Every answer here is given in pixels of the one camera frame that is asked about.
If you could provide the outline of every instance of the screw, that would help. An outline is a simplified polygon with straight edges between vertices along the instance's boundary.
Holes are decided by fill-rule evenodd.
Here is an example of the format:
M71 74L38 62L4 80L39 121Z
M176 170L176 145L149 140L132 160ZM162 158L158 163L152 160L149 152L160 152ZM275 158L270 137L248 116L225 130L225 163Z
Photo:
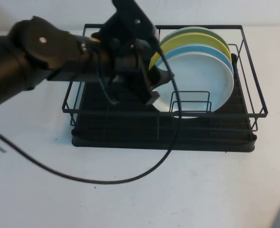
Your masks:
M44 37L39 38L40 43L45 44L47 42L47 39Z
M141 23L141 21L139 20L139 19L135 19L135 24L136 25L138 25L138 24L140 24Z
M82 48L83 52L85 52L85 51L86 51L86 44L85 44L85 43L82 43L82 44L81 44L81 48Z

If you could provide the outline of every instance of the black dish rack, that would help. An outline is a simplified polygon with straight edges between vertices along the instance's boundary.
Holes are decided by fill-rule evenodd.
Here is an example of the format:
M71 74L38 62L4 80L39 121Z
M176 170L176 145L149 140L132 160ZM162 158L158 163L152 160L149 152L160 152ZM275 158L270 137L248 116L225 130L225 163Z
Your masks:
M100 24L86 24L87 29L98 29ZM156 26L159 35L165 29L180 29L184 26ZM229 100L217 111L210 112L212 103L208 91L180 91L180 93L206 93L206 101L183 100L182 102L206 103L202 112L183 112L183 116L198 118L182 119L175 150L251 152L254 150L258 130L257 120L266 117L268 110L255 73L249 48L242 26L200 26L207 29L238 30L241 44L229 44L234 69L234 89ZM248 68L241 60L247 58ZM246 77L246 70L252 74ZM70 82L62 110L71 115L72 143L75 146L115 147L136 149L168 149L177 125L177 112L172 112L176 105L172 96L171 109L159 112L153 106L143 105L132 93L121 85L116 85L118 105L111 105L105 98L100 85L96 83ZM74 102L73 108L68 105Z

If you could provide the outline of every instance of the plate rim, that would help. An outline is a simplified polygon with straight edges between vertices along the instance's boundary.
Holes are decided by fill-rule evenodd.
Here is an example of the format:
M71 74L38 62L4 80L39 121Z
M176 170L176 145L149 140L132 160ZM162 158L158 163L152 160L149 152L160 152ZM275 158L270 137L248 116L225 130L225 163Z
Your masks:
M172 37L174 37L174 34L177 33L177 32L180 32L180 31L184 31L184 30L188 30L188 29L201 29L201 30L204 30L204 31L209 31L213 34L215 34L217 37L215 37L216 39L218 39L220 42L222 42L226 47L227 49L230 51L230 47L229 45L226 43L226 41L216 32L212 31L211 29L208 29L208 28L204 28L204 27L199 27L199 26L190 26L190 27L184 27L184 28L180 28L180 29L177 29L169 34L167 34L160 42L159 44L162 45L164 42L166 42L167 40L171 39Z
M209 38L215 40L216 42L218 42L221 46L224 47L224 49L227 51L227 53L229 53L228 55L226 55L225 53L224 53L224 54L225 54L226 57L228 57L228 59L230 60L230 62L232 62L232 57L231 57L230 51L227 49L227 47L226 47L220 40L216 39L215 37L212 37L212 36L210 36L210 35L207 35L207 34L204 34L204 33L200 33L200 32L188 32L188 33L180 34L180 35L178 35L178 36L175 36L175 37L169 39L168 41L166 41L165 43L163 43L160 47L161 47L161 49L162 49L162 46L168 44L169 42L173 41L174 39L178 39L178 38L184 37L184 36L195 36L195 35L196 35L196 36L205 36L205 37L209 37ZM161 57L161 56L160 56L157 52L154 53L154 55L151 57L151 60L150 60L150 63L149 63L149 69L150 69L153 65L155 65L155 63L158 61L158 59L159 59L160 57Z
M228 67L229 67L229 69L231 70L231 72L234 74L234 69L233 69L232 63L230 62L229 58L227 58L227 56L226 56L225 54L223 54L221 51L219 51L218 49L215 49L214 47L211 47L211 46L206 45L206 44L187 44L187 45L179 46L179 47L176 47L176 48L174 48L174 49L168 51L168 52L165 54L165 57L166 57L166 55L170 55L172 52L174 52L174 51L176 51L176 50L178 50L178 49L182 49L182 48L186 48L186 47L197 47L197 46L199 46L199 47L204 47L204 48L207 48L207 49L212 49L212 50L217 51L218 53L220 53L220 55L222 55L224 58L227 59L227 61L228 61L228 63L229 63L229 66L228 66ZM206 52L203 52L203 51L186 51L186 52L202 52L202 53L206 53ZM155 63L156 66L157 66L157 63L158 63L159 61L162 61L162 59L159 58L159 59L156 61L156 63Z

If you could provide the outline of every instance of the white wall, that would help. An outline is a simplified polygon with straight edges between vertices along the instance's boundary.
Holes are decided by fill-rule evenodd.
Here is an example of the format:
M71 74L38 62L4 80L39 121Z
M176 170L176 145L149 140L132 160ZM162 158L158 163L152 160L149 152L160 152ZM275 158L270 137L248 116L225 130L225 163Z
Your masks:
M280 24L280 0L137 0L154 24ZM0 30L41 16L63 29L103 23L111 0L0 0Z

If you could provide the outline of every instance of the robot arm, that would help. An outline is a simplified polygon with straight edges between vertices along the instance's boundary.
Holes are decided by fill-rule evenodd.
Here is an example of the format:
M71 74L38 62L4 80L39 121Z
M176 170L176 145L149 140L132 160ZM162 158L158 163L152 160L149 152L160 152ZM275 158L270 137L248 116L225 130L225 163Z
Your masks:
M119 101L112 84L124 83L144 104L152 104L159 97L153 89L170 81L167 71L148 71L145 65L156 51L155 28L133 0L113 4L117 12L94 38L74 36L39 17L0 36L0 104L44 79L98 81L114 105Z

